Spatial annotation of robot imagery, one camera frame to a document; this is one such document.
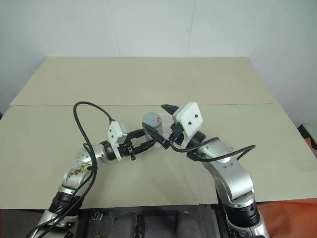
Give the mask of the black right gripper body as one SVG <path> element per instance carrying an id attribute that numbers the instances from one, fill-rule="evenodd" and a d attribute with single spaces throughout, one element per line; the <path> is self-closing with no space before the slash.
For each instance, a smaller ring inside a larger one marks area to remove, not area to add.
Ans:
<path id="1" fill-rule="evenodd" d="M 177 123 L 173 123 L 170 126 L 172 132 L 169 136 L 169 140 L 172 140 L 173 142 L 175 142 L 176 144 L 182 144 L 183 140 L 184 140 L 184 129 L 182 127 L 182 125 L 177 122 Z"/>

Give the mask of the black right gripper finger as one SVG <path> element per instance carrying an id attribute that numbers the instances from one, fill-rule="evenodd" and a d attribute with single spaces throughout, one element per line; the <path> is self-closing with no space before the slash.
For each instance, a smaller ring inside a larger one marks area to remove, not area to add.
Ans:
<path id="1" fill-rule="evenodd" d="M 149 124 L 143 123 L 143 128 L 147 132 L 147 134 L 156 142 L 158 142 L 165 150 L 170 147 L 170 142 L 165 139 L 154 127 Z"/>
<path id="2" fill-rule="evenodd" d="M 169 104 L 163 104 L 161 107 L 170 115 L 173 115 L 177 110 L 178 107 L 174 105 L 169 105 Z"/>

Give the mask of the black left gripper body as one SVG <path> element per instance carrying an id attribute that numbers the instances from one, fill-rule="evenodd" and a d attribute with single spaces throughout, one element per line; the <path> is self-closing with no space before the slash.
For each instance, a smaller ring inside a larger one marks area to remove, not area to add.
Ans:
<path id="1" fill-rule="evenodd" d="M 125 139 L 123 144 L 119 144 L 118 151 L 121 155 L 121 157 L 129 157 L 132 161 L 136 159 L 135 153 L 134 153 L 134 147 L 132 144 L 132 141 L 130 139 Z"/>

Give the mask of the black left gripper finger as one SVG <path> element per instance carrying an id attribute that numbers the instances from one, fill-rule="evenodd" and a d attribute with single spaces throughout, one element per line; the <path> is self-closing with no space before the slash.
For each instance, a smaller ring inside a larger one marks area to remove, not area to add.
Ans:
<path id="1" fill-rule="evenodd" d="M 133 148 L 133 153 L 142 153 L 152 148 L 156 144 L 155 140 L 149 140 L 141 143 L 139 146 Z"/>
<path id="2" fill-rule="evenodd" d="M 143 136 L 145 136 L 144 130 L 143 129 L 137 129 L 137 130 L 134 130 L 132 132 L 127 133 L 125 142 L 130 141 L 130 140 L 132 140 L 134 138 L 140 138 L 140 137 L 143 137 Z"/>

